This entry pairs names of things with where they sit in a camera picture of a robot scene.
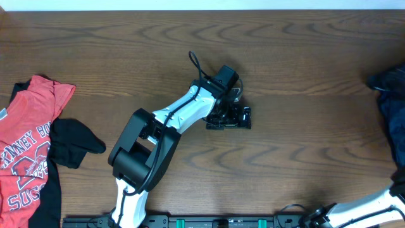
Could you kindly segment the black orange-patterned jersey shirt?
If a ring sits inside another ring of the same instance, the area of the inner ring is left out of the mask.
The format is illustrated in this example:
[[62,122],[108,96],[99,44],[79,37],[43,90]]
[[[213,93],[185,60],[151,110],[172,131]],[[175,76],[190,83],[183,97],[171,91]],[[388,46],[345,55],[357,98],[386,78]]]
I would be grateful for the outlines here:
[[368,77],[366,84],[370,89],[404,96],[404,64]]

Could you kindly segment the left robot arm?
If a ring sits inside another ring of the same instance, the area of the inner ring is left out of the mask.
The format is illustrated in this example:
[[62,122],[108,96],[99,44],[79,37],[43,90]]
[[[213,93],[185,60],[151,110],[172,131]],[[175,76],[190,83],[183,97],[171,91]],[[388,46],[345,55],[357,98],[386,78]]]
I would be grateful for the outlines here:
[[166,108],[132,114],[108,157],[118,187],[110,227],[141,225],[149,192],[167,171],[182,134],[198,120],[208,130],[251,128],[251,110],[239,103],[241,83],[238,75],[202,78]]

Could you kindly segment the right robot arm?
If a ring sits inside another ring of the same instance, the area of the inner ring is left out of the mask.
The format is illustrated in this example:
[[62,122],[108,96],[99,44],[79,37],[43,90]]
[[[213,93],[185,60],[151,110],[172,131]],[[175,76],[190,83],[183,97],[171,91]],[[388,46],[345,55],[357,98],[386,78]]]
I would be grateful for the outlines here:
[[348,203],[332,203],[303,217],[301,227],[374,227],[404,220],[404,169],[391,176],[387,188]]

